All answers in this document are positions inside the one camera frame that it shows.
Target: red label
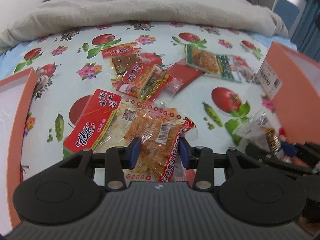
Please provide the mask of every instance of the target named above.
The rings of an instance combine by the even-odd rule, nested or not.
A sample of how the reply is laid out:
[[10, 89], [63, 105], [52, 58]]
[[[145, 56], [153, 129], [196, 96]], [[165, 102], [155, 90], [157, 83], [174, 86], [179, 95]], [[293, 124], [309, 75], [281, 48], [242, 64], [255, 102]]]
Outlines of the red label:
[[140, 74], [142, 73], [142, 70], [143, 70], [143, 65], [141, 63], [134, 65], [123, 75], [122, 82], [124, 84], [132, 83], [140, 76]]
[[110, 51], [111, 56], [124, 56], [134, 51], [133, 47], [118, 47]]
[[94, 149], [107, 131], [120, 102], [121, 96], [97, 89], [63, 146], [74, 153], [85, 148]]

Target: white sticker label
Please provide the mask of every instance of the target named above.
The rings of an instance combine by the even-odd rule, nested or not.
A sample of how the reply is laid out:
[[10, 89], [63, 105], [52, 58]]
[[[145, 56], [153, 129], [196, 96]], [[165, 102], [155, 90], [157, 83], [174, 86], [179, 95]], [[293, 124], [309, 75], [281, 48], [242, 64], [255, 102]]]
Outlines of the white sticker label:
[[278, 78], [276, 72], [269, 66], [268, 62], [264, 61], [257, 73], [261, 85], [270, 99], [278, 93], [282, 87], [282, 81]]
[[161, 144], [166, 144], [170, 128], [173, 126], [174, 126], [174, 124], [172, 124], [172, 123], [163, 123], [161, 125], [161, 129], [160, 129], [160, 133], [158, 135], [158, 138], [155, 140], [155, 142], [161, 143]]

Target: blue chair back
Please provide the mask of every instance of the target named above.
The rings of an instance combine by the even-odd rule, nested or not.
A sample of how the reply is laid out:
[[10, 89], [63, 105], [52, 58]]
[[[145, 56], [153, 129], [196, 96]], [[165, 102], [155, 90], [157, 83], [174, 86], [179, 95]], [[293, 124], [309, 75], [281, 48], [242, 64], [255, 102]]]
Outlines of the blue chair back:
[[287, 0], [278, 0], [273, 11], [282, 18], [288, 31], [290, 31], [300, 10]]

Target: gray ribbed panel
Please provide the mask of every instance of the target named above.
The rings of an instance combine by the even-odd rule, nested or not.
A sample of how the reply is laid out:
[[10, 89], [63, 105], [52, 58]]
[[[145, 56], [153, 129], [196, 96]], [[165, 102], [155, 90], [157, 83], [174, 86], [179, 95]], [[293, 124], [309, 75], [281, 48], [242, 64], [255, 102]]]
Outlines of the gray ribbed panel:
[[60, 227], [21, 223], [8, 240], [308, 240], [295, 223], [263, 228], [235, 220], [186, 182], [132, 182], [84, 219]]

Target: bed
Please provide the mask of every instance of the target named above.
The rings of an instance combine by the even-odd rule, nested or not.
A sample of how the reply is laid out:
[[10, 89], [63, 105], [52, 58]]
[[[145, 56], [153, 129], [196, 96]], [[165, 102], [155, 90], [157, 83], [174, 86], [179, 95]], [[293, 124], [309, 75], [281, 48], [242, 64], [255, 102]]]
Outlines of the bed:
[[[230, 4], [221, 6], [212, 5], [217, 0], [147, 1], [54, 0], [0, 36], [0, 51], [5, 52], [0, 58], [0, 78], [28, 67], [38, 75], [23, 134], [23, 179], [68, 157], [63, 151], [63, 141], [74, 129], [81, 112], [71, 109], [83, 109], [86, 98], [96, 89], [113, 91], [110, 61], [103, 59], [99, 47], [104, 41], [112, 41], [113, 45], [136, 41], [144, 57], [162, 70], [185, 58], [186, 44], [215, 54], [236, 55], [243, 61], [241, 83], [200, 76], [166, 105], [176, 107], [196, 124], [198, 138], [190, 141], [192, 146], [202, 145], [224, 153], [239, 143], [225, 126], [209, 129], [205, 120], [203, 102], [215, 109], [223, 124], [234, 118], [212, 101], [215, 88], [219, 88], [227, 108], [235, 103], [235, 98], [240, 104], [248, 102], [247, 117], [263, 109], [275, 129], [281, 127], [271, 101], [254, 78], [268, 47], [259, 42], [258, 35], [246, 32], [260, 32], [265, 35], [264, 40], [276, 34], [286, 36], [279, 16], [245, 0], [224, 0]], [[284, 38], [277, 39], [290, 45]], [[55, 131], [57, 119], [63, 127], [59, 136]], [[99, 171], [95, 180], [103, 184]], [[224, 180], [223, 171], [215, 175], [216, 185]]]

